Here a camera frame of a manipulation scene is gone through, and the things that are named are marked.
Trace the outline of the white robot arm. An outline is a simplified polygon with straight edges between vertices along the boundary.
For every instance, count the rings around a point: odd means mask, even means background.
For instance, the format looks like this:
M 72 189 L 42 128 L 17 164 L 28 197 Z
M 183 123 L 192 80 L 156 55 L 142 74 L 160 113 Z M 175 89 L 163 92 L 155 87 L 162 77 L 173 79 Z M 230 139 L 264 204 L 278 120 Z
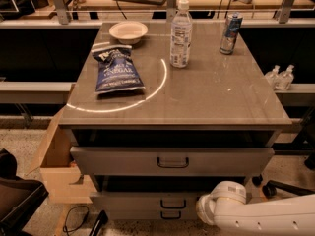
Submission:
M 246 203 L 243 185 L 222 181 L 196 202 L 206 224 L 220 229 L 270 236 L 315 236 L 315 195 Z

